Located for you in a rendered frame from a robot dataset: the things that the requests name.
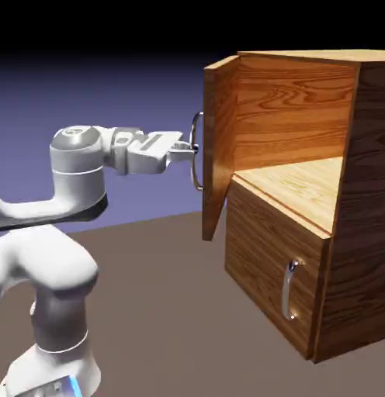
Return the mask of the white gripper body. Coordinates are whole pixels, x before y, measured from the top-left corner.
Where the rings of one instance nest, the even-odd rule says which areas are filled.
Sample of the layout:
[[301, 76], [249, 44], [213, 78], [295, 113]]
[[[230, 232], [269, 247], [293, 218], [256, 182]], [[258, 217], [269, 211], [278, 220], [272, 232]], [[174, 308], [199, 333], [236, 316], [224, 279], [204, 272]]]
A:
[[120, 132], [116, 135], [118, 174], [160, 174], [167, 167], [168, 152], [182, 139], [178, 131]]

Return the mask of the thin curved metal handle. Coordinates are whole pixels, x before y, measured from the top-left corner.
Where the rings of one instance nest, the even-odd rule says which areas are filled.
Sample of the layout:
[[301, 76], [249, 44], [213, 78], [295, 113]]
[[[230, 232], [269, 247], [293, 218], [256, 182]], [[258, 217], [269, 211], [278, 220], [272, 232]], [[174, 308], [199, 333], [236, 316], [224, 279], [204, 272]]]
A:
[[199, 183], [197, 173], [196, 173], [196, 157], [199, 153], [199, 145], [196, 143], [196, 130], [198, 122], [201, 118], [203, 118], [204, 113], [202, 111], [197, 112], [192, 118], [192, 125], [189, 133], [189, 148], [192, 151], [192, 164], [190, 169], [192, 183], [194, 188], [201, 192], [203, 190], [203, 186]]

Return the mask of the wooden door with grasped handle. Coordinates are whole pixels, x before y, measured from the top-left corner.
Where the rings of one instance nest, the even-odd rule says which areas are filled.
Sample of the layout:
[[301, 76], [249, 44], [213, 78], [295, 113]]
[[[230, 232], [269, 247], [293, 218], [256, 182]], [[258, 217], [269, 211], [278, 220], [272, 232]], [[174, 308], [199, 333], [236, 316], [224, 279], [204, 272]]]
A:
[[234, 173], [239, 56], [204, 68], [202, 238], [211, 241]]

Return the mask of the wooden cabinet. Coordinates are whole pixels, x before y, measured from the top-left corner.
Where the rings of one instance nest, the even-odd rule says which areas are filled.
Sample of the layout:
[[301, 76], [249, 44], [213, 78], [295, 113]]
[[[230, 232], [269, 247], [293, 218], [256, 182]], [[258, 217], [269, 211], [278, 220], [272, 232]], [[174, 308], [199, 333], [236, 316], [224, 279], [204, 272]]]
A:
[[385, 338], [385, 50], [239, 55], [234, 175], [328, 233], [315, 363]]

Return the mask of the closed wooden cabinet door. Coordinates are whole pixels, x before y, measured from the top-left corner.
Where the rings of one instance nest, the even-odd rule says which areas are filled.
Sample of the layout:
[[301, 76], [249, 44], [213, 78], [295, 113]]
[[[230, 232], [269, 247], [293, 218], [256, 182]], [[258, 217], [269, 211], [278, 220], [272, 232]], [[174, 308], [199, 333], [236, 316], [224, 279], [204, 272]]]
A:
[[[328, 233], [263, 192], [233, 177], [227, 197], [225, 268], [248, 297], [306, 359], [314, 341], [328, 259]], [[290, 289], [290, 309], [282, 313], [283, 276], [288, 262], [301, 257]]]

